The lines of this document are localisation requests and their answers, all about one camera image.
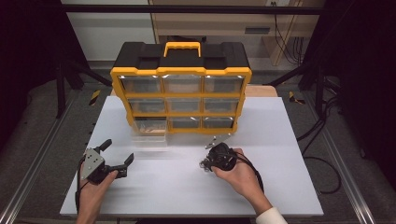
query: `yellow handle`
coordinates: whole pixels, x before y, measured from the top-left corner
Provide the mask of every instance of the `yellow handle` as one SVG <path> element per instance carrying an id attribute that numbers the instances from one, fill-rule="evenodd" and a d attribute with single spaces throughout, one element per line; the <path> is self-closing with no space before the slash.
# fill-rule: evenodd
<path id="1" fill-rule="evenodd" d="M 163 57 L 166 57 L 169 49 L 198 49 L 198 57 L 201 57 L 201 44 L 199 42 L 167 42 Z"/>

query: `white wall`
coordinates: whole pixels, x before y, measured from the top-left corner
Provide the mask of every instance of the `white wall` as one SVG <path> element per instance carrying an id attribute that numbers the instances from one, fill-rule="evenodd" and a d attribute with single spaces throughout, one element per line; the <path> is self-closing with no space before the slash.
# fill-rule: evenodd
<path id="1" fill-rule="evenodd" d="M 148 0 L 62 0 L 63 4 L 147 5 Z M 155 43 L 149 14 L 67 13 L 89 62 L 115 61 L 126 41 Z"/>

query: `small box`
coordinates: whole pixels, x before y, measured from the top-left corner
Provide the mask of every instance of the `small box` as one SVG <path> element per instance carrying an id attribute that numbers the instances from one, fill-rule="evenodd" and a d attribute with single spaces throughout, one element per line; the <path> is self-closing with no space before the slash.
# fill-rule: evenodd
<path id="1" fill-rule="evenodd" d="M 235 113 L 239 98 L 204 98 L 205 113 Z"/>
<path id="2" fill-rule="evenodd" d="M 241 92 L 242 76 L 205 76 L 205 92 Z"/>
<path id="3" fill-rule="evenodd" d="M 201 119 L 199 117 L 171 117 L 169 118 L 170 129 L 193 129 L 199 128 Z"/>
<path id="4" fill-rule="evenodd" d="M 180 98 L 167 97 L 166 106 L 168 112 L 200 112 L 201 99 L 200 98 Z"/>
<path id="5" fill-rule="evenodd" d="M 201 77 L 196 75 L 165 75 L 163 76 L 165 92 L 201 92 Z"/>
<path id="6" fill-rule="evenodd" d="M 132 98 L 128 99 L 134 113 L 164 113 L 163 98 Z"/>
<path id="7" fill-rule="evenodd" d="M 217 128 L 232 128 L 234 118 L 232 117 L 206 117 L 204 118 L 204 128 L 217 129 Z"/>
<path id="8" fill-rule="evenodd" d="M 120 76 L 120 81 L 129 92 L 161 92 L 161 80 L 158 76 Z"/>

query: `plastic container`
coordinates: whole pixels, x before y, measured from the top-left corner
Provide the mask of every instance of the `plastic container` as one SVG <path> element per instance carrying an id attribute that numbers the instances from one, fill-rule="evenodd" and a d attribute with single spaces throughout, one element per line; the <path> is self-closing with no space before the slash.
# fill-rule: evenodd
<path id="1" fill-rule="evenodd" d="M 165 75 L 163 76 L 163 88 L 165 92 L 201 92 L 201 77 L 196 75 Z"/>
<path id="2" fill-rule="evenodd" d="M 131 139 L 136 147 L 167 147 L 166 118 L 135 118 Z"/>
<path id="3" fill-rule="evenodd" d="M 205 92 L 241 92 L 242 76 L 205 76 Z"/>
<path id="4" fill-rule="evenodd" d="M 163 98 L 131 98 L 128 99 L 134 113 L 164 113 Z"/>
<path id="5" fill-rule="evenodd" d="M 158 76 L 120 76 L 126 92 L 161 92 L 161 80 Z"/>
<path id="6" fill-rule="evenodd" d="M 199 117 L 171 117 L 169 118 L 170 129 L 193 129 L 199 128 L 201 119 Z"/>
<path id="7" fill-rule="evenodd" d="M 239 98 L 204 98 L 205 113 L 235 113 Z"/>
<path id="8" fill-rule="evenodd" d="M 168 112 L 200 112 L 201 98 L 167 97 Z"/>
<path id="9" fill-rule="evenodd" d="M 232 117 L 206 117 L 204 118 L 204 128 L 232 128 L 234 118 Z"/>

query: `gray floor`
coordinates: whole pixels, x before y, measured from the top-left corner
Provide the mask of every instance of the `gray floor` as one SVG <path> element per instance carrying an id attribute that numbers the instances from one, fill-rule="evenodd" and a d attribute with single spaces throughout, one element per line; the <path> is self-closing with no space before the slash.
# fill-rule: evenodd
<path id="1" fill-rule="evenodd" d="M 256 76 L 252 83 L 263 83 L 275 76 Z M 100 114 L 106 96 L 111 89 L 91 79 L 81 91 L 70 91 L 69 95 L 77 94 L 76 101 L 71 105 L 58 134 L 50 145 L 46 158 L 42 161 L 39 176 L 26 197 L 16 223 L 61 223 L 60 220 L 73 221 L 71 217 L 62 217 L 59 211 L 65 193 L 70 186 L 77 169 L 78 160 L 90 140 L 90 132 Z M 95 90 L 101 90 L 95 105 L 89 105 Z M 289 101 L 289 93 L 293 91 L 297 99 L 304 96 L 298 91 L 295 82 L 290 81 L 277 87 L 278 95 L 284 99 L 290 117 L 291 126 L 296 136 L 309 130 L 315 123 L 314 116 L 308 105 L 300 105 Z M 332 95 L 326 92 L 326 98 Z M 40 149 L 56 116 L 55 82 L 51 81 L 30 92 L 31 102 L 23 117 L 0 152 L 0 211 L 3 211 L 22 182 L 24 174 L 29 170 L 37 151 Z M 343 159 L 346 161 L 356 183 L 367 202 L 376 223 L 396 223 L 396 193 L 374 161 L 361 158 L 360 149 L 354 140 L 342 115 L 335 108 L 326 125 L 332 135 Z M 304 148 L 307 141 L 299 143 Z M 306 155 L 321 157 L 330 161 L 327 145 L 321 136 L 308 149 Z M 329 190 L 336 186 L 336 176 L 322 162 L 306 161 L 314 186 L 318 190 Z M 334 194 L 318 196 L 324 210 L 323 217 L 297 218 L 287 217 L 289 223 L 360 223 L 349 198 L 341 188 Z M 121 223 L 131 221 L 122 218 Z"/>

